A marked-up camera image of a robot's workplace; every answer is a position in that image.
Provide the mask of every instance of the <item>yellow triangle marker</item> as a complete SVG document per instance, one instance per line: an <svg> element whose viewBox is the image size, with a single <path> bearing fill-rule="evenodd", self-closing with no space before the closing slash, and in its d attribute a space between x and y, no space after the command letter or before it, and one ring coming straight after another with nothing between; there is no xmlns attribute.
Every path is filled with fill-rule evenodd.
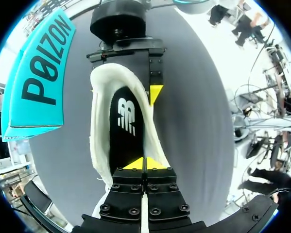
<svg viewBox="0 0 291 233"><path fill-rule="evenodd" d="M143 157L135 160L131 164L128 164L123 169L133 169L133 168L136 168L136 169L139 169L139 170L143 170Z"/></svg>
<svg viewBox="0 0 291 233"><path fill-rule="evenodd" d="M163 85L150 85L150 105L153 106Z"/></svg>

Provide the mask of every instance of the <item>black insole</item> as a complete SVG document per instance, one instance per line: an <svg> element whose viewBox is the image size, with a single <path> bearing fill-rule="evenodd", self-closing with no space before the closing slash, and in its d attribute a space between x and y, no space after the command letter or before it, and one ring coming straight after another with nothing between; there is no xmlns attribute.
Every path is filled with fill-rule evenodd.
<svg viewBox="0 0 291 233"><path fill-rule="evenodd" d="M113 96L110 109L111 173L143 156L144 120L139 103L128 87Z"/></svg>

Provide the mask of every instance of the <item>black bracket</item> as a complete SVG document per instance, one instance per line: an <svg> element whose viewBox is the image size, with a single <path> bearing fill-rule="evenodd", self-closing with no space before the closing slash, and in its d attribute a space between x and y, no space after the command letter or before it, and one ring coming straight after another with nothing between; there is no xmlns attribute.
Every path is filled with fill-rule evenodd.
<svg viewBox="0 0 291 233"><path fill-rule="evenodd" d="M149 57L149 80L145 81L145 91L150 91L150 85L163 85L163 59L166 51L163 41L151 37L123 39L116 41L108 50L100 50L88 54L86 58L91 62L102 61L110 57L126 56L138 51L147 51Z"/></svg>
<svg viewBox="0 0 291 233"><path fill-rule="evenodd" d="M189 205L171 167L143 171L118 168L113 182L100 206L101 219L83 215L82 226L76 226L72 233L141 232L141 200L145 194L151 233L259 233L278 206L267 196L259 195L230 217L207 227L203 221L191 223Z"/></svg>

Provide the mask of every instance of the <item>black mount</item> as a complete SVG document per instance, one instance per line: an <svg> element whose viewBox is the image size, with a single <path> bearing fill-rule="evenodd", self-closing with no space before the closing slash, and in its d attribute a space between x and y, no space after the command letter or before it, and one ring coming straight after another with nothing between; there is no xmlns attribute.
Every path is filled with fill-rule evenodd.
<svg viewBox="0 0 291 233"><path fill-rule="evenodd" d="M166 50L162 40L146 37L145 13L150 7L147 0L102 1L92 13L90 31L107 49L86 56L91 63L104 63L109 57L147 51L149 77L140 81L149 97L150 85L163 85L162 55Z"/></svg>
<svg viewBox="0 0 291 233"><path fill-rule="evenodd" d="M86 57L91 62L106 62L109 57L132 55L147 51L149 61L149 77L141 80L145 91L150 92L150 85L163 85L163 59L165 52L163 41L151 37L117 40L108 50L100 50Z"/></svg>
<svg viewBox="0 0 291 233"><path fill-rule="evenodd" d="M74 227L72 233L141 232L143 195L148 197L148 229L151 233L258 233L278 206L270 198L259 195L210 227L203 221L192 224L189 205L177 186L176 174L171 167L118 168L113 175L113 186L100 206L101 219L82 215L83 224Z"/></svg>

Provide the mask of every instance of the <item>gray backdrop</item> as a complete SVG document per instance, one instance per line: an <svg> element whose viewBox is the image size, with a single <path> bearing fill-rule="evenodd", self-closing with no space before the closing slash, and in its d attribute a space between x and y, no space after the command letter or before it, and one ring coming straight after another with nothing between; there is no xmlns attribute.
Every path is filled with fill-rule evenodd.
<svg viewBox="0 0 291 233"><path fill-rule="evenodd" d="M30 140L50 198L73 225L82 223L81 214L92 214L104 194L89 152L92 64L86 54L100 42L89 30L91 15L73 20L77 31L65 71L65 124ZM154 106L159 138L191 207L192 222L211 225L223 211L233 172L232 122L222 82L202 42L173 7L147 13L147 35L163 39L167 47L165 85ZM148 75L146 54L109 62L123 64L139 77Z"/></svg>

